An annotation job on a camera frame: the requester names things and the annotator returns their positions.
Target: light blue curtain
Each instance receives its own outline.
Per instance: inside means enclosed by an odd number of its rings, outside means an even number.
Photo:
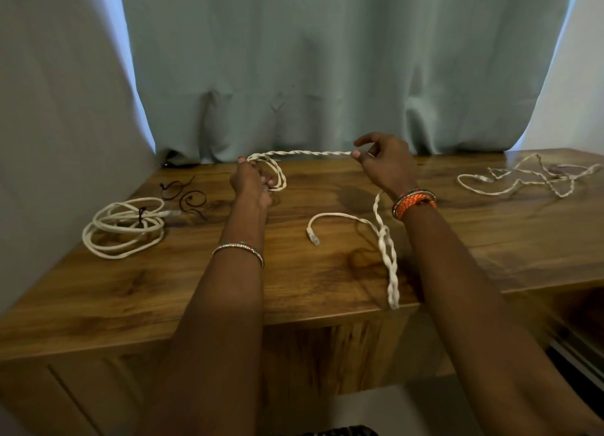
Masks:
[[[156,148],[176,162],[350,150],[507,150],[568,0],[123,0]]]

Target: bracelet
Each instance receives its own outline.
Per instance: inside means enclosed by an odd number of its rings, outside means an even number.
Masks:
[[[212,256],[214,256],[214,254],[216,252],[223,250],[225,248],[240,248],[240,249],[247,250],[248,252],[256,255],[256,257],[260,260],[262,269],[264,269],[264,258],[262,257],[261,253],[258,250],[253,249],[252,247],[247,245],[245,242],[233,242],[233,243],[218,245],[218,247],[216,247],[214,249],[214,251],[212,252]]]
[[[432,207],[436,207],[436,196],[427,189],[412,189],[400,196],[392,205],[392,216],[397,220],[402,220],[403,214],[409,207],[422,202],[427,202]]]

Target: twisted white cable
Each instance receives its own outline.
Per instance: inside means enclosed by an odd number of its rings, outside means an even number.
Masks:
[[[139,209],[132,205],[133,203],[139,202],[158,202],[159,207],[155,210],[145,210],[139,214]],[[116,212],[115,210],[119,208],[125,208],[126,210]],[[84,242],[87,249],[101,258],[119,260],[128,257],[141,250],[152,247],[164,238],[163,218],[168,215],[180,214],[180,211],[162,211],[163,208],[164,201],[158,197],[141,197],[138,199],[131,199],[127,202],[111,203],[95,214],[92,218],[92,222],[88,223],[82,231],[81,241]],[[111,232],[114,234],[136,234],[136,237],[123,244],[102,246],[92,242],[92,236],[97,231]],[[119,252],[123,249],[127,249],[155,231],[159,231],[159,235],[148,243],[118,255],[110,255],[107,253]]]
[[[547,175],[549,175],[551,178],[546,177],[541,172],[520,169],[520,166],[522,165],[522,163],[532,157],[537,158],[537,160],[539,161],[539,165],[541,166],[543,171]],[[516,189],[520,189],[521,187],[523,187],[525,185],[547,185],[556,194],[556,196],[558,196],[559,198],[565,198],[567,196],[570,196],[574,192],[575,180],[578,180],[581,177],[585,177],[586,175],[592,175],[600,168],[600,165],[594,164],[593,166],[585,167],[585,166],[578,166],[578,165],[574,165],[574,164],[555,164],[552,166],[552,168],[563,168],[563,167],[575,167],[575,168],[584,169],[584,170],[583,170],[583,172],[576,174],[576,175],[561,173],[561,172],[560,173],[551,172],[548,168],[545,167],[545,165],[543,165],[543,161],[541,161],[541,156],[539,155],[539,153],[533,153],[533,154],[530,154],[527,157],[523,158],[522,160],[520,160],[517,163],[517,165],[515,165],[511,169],[492,169],[491,167],[487,167],[487,170],[490,172],[492,178],[485,177],[484,175],[477,175],[477,174],[475,174],[475,175],[460,174],[457,176],[457,181],[464,188],[469,189],[470,191],[473,191],[478,194],[483,194],[485,196],[501,196],[502,194],[506,194],[506,193],[509,193]],[[501,180],[503,177],[508,176],[512,172],[521,172],[523,174],[536,175],[541,178],[541,181],[536,180],[533,182],[525,182],[524,180],[516,179],[516,181],[509,188],[504,189],[503,191],[497,191],[496,193],[487,193],[486,191],[480,191],[479,189],[469,187],[461,180],[462,178],[466,177],[466,178],[471,178],[471,179],[475,179],[475,180],[480,180],[481,182],[494,183],[495,181]],[[561,193],[560,191],[558,191],[554,187],[554,183],[558,183],[558,182],[570,182],[570,187],[569,187],[568,191],[566,191],[565,193]]]
[[[269,151],[267,153],[254,153],[251,156],[248,156],[248,161],[262,161],[262,162],[266,163],[267,165],[269,165],[271,167],[271,169],[276,173],[277,182],[274,187],[269,188],[271,191],[281,191],[288,185],[287,180],[285,178],[285,174],[283,173],[283,171],[281,170],[281,168],[279,167],[277,162],[271,157],[275,154],[278,154],[281,156],[284,156],[287,154],[313,154],[315,156],[329,156],[331,154],[335,154],[335,155],[345,156],[345,155],[349,155],[350,151],[306,151],[306,150]],[[396,271],[398,268],[398,264],[396,263],[396,251],[394,250],[394,242],[392,241],[392,238],[390,237],[389,227],[384,225],[382,218],[378,213],[380,195],[381,195],[381,193],[379,193],[376,196],[375,202],[373,203],[373,213],[376,217],[376,221],[377,221],[377,225],[378,225],[377,227],[369,220],[355,217],[353,215],[348,215],[348,214],[344,214],[344,213],[340,213],[340,212],[326,212],[326,213],[317,214],[313,218],[310,219],[310,221],[308,222],[308,226],[306,227],[306,234],[308,234],[308,237],[313,242],[313,244],[319,245],[320,244],[319,239],[313,232],[311,225],[312,225],[312,222],[315,221],[317,218],[327,217],[327,216],[349,218],[349,219],[357,220],[357,221],[360,221],[361,223],[365,223],[366,225],[371,226],[373,229],[373,232],[375,232],[377,235],[377,238],[378,238],[377,245],[378,245],[379,251],[382,255],[383,263],[386,265],[386,268],[388,269],[388,273],[389,273],[388,303],[392,309],[398,309],[399,308],[399,278],[396,275]]]

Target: wooden cabinet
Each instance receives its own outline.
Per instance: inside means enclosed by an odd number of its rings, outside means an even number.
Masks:
[[[544,151],[544,158],[581,165],[603,159],[570,150]],[[543,345],[604,286],[604,177],[590,178],[564,200],[540,187],[502,200],[454,182],[458,173],[505,165],[502,155],[419,163],[421,186],[439,195],[443,215]],[[266,228],[259,433],[325,411],[322,404],[336,394],[454,373],[416,292],[404,228],[389,218],[387,203],[382,217],[400,258],[399,310],[388,308],[387,270],[371,231],[325,219],[314,225],[319,247],[305,236],[307,220],[319,212],[372,218],[376,189],[356,163],[281,166],[288,188],[274,193]],[[0,317],[0,402],[34,435],[132,432],[228,216],[231,170],[157,172],[133,197],[158,196],[159,182],[194,174],[192,189],[208,196],[208,221],[168,217],[159,245],[124,260],[102,260],[80,245]]]

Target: hand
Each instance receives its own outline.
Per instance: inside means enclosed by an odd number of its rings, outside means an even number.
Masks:
[[[268,188],[275,185],[272,176],[263,174],[262,168],[255,161],[247,162],[245,157],[239,157],[237,162],[237,170],[231,174],[230,179],[235,195],[248,196],[258,200],[261,207],[270,207],[272,199]]]
[[[369,180],[382,188],[392,200],[417,188],[416,164],[407,142],[393,135],[372,132],[359,137],[355,146],[370,142],[373,145],[367,152],[354,150],[351,153],[361,163]]]

